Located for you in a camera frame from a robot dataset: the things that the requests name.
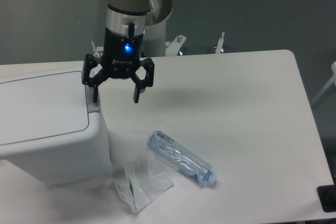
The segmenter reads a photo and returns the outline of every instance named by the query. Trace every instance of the blue led light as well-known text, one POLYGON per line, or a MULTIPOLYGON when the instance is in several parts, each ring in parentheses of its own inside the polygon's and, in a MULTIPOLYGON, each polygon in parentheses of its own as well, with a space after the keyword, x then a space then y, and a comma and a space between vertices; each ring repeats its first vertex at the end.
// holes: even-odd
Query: blue led light
POLYGON ((124 49, 125 49, 125 52, 128 53, 128 54, 130 54, 130 53, 132 52, 132 48, 130 47, 129 44, 126 44, 126 45, 124 46, 124 49))

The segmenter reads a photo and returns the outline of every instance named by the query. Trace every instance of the gripper logo text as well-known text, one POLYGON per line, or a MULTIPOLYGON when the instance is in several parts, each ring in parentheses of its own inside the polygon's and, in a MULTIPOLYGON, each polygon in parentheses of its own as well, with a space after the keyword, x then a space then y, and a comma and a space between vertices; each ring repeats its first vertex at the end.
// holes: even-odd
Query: gripper logo text
POLYGON ((131 60, 113 60, 112 63, 132 64, 131 60))

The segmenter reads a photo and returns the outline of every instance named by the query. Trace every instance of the white plastic bin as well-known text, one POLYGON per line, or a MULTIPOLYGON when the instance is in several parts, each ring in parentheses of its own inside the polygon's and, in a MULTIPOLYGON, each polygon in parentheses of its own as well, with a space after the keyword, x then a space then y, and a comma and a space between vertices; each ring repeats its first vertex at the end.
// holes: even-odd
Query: white plastic bin
POLYGON ((0 159, 48 185, 112 172, 108 130, 81 69, 0 80, 0 159))

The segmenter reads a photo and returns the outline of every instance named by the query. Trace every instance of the plastic water bottle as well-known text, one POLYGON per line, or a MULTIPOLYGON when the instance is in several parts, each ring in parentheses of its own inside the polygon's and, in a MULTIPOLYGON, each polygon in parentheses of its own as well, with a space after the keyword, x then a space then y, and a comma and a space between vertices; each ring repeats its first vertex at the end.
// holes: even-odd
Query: plastic water bottle
POLYGON ((201 186, 214 185, 217 175, 211 171, 211 165, 161 131, 152 133, 147 146, 201 186))

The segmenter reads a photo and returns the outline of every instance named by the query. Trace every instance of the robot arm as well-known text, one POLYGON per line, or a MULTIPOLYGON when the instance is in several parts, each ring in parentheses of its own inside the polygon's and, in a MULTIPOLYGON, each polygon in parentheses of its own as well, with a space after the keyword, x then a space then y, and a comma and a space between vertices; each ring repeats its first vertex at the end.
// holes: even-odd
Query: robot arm
POLYGON ((108 78, 131 78, 135 83, 135 103, 146 87, 153 86, 154 62, 150 58, 140 60, 148 8, 149 0, 108 1, 103 55, 99 59, 87 54, 82 72, 82 83, 94 88, 94 102, 97 101, 98 86, 108 78), (102 69, 90 77, 91 69, 98 64, 102 69), (143 80, 135 73, 140 67, 146 70, 143 80))

